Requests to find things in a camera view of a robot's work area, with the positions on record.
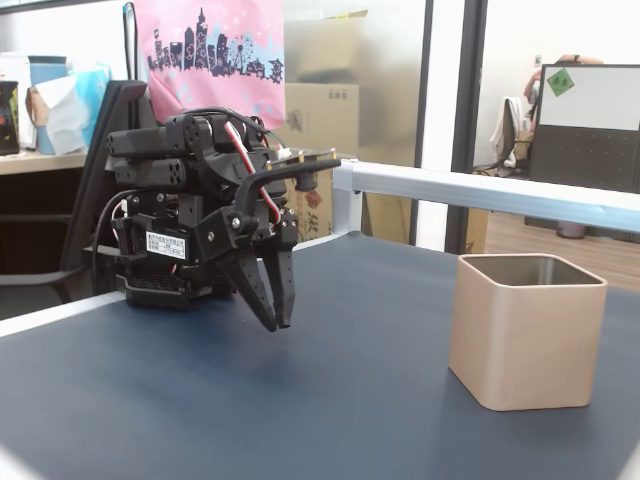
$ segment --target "wooden floor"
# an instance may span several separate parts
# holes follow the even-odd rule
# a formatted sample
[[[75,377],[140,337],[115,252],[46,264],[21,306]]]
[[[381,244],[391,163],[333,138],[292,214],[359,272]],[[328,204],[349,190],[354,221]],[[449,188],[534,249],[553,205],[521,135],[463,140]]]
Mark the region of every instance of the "wooden floor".
[[[587,237],[568,240],[554,231],[524,224],[524,218],[490,213],[486,253],[558,255],[609,281],[611,286],[640,290],[640,244]]]

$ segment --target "container rim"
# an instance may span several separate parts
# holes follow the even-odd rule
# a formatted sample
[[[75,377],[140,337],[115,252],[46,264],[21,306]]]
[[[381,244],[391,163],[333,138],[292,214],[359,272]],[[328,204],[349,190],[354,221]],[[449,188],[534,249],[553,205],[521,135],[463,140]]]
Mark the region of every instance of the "container rim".
[[[599,283],[594,283],[594,284],[584,284],[584,283],[572,283],[572,284],[568,284],[568,285],[507,285],[505,283],[500,283],[500,282],[496,282],[493,278],[489,277],[487,274],[485,274],[483,271],[479,270],[478,268],[476,268],[475,266],[473,266],[471,263],[469,263],[467,261],[468,258],[490,258],[490,257],[499,257],[499,258],[504,258],[504,257],[545,257],[545,258],[552,258],[554,260],[557,260],[559,262],[564,263],[565,265],[570,266],[571,268],[575,268],[576,270],[584,273],[585,275],[597,280]],[[545,289],[549,289],[549,288],[600,288],[600,287],[608,287],[609,286],[609,282],[607,280],[605,280],[604,278],[600,277],[599,275],[596,275],[592,272],[590,272],[589,270],[586,270],[578,265],[576,265],[573,262],[570,262],[569,260],[566,260],[562,257],[559,257],[558,255],[553,255],[550,253],[472,253],[472,254],[465,254],[465,255],[460,255],[458,257],[458,262],[462,262],[465,265],[468,265],[470,268],[472,268],[475,272],[477,272],[478,274],[482,275],[482,277],[484,277],[485,279],[487,279],[489,282],[491,282],[494,285],[498,285],[500,287],[504,287],[504,288],[515,288],[515,289],[523,289],[523,288],[535,288],[535,289],[539,289],[539,288],[545,288]]]

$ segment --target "green sticker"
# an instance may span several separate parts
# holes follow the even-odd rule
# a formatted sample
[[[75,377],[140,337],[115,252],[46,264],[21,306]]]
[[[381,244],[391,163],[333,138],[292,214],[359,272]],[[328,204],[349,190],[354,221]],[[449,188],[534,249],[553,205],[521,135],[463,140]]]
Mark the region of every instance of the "green sticker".
[[[575,83],[571,80],[571,76],[569,75],[569,72],[567,72],[566,68],[563,68],[555,75],[550,76],[547,83],[551,87],[551,90],[553,90],[553,93],[556,94],[556,97],[559,97],[575,86]]]

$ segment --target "pink poster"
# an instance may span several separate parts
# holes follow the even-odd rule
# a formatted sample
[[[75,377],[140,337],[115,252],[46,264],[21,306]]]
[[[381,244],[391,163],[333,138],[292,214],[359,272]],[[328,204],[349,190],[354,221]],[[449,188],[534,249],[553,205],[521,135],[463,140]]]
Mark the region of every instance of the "pink poster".
[[[156,119],[226,107],[284,122],[282,0],[136,0]]]

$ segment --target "red wire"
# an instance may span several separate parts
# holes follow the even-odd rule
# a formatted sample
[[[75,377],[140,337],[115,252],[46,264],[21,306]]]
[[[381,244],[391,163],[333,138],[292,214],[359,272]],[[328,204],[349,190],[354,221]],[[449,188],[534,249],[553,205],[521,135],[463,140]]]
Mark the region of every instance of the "red wire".
[[[233,126],[231,122],[225,123],[224,128],[229,134],[229,137],[231,137],[231,141],[233,142],[235,147],[238,149],[238,152],[240,152],[240,156],[242,157],[242,160],[244,161],[244,164],[247,167],[247,170],[249,171],[249,173],[250,174],[256,173],[256,169],[253,166],[253,163],[251,163],[251,159],[249,158],[249,153],[247,152],[247,149],[245,148],[245,146],[242,144],[242,141],[240,140],[240,134],[238,133],[236,128]],[[260,189],[260,195],[262,196],[264,201],[267,202],[267,205],[269,205],[269,207],[275,214],[276,223],[280,223],[280,219],[281,219],[280,210],[278,209],[278,206],[275,204],[275,202],[273,201],[273,199],[271,198],[271,196],[269,195],[269,193],[264,187]]]

